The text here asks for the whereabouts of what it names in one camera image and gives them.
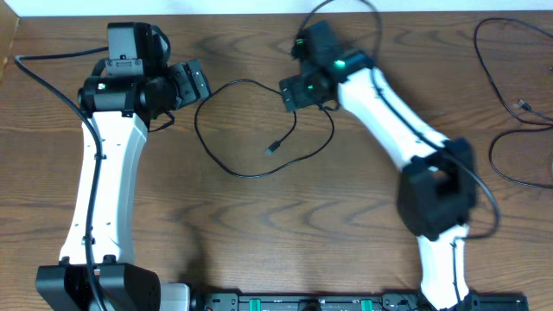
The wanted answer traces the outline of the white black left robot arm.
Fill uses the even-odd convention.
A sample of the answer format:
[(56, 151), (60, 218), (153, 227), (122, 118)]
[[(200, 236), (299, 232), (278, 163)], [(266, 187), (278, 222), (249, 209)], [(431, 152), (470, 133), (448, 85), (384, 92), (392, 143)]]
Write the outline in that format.
[(197, 60), (169, 63), (157, 26), (112, 22), (107, 36), (108, 56), (78, 92), (83, 162), (73, 221), (58, 263), (41, 266), (35, 286), (54, 310), (188, 310), (186, 284), (135, 265), (133, 202), (152, 120), (211, 91)]

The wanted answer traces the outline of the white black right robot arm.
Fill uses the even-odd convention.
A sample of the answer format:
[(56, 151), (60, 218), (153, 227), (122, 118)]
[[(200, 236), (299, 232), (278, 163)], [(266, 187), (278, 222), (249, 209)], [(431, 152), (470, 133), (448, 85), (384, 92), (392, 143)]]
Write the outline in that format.
[(469, 293), (464, 239), (476, 186), (445, 154), (471, 163), (469, 143), (451, 141), (426, 124), (392, 90), (375, 58), (346, 50), (327, 22), (299, 30), (291, 55), (300, 72), (279, 83), (286, 109), (333, 100), (371, 132), (400, 174), (397, 211), (417, 238), (424, 299), (435, 310), (463, 308)]

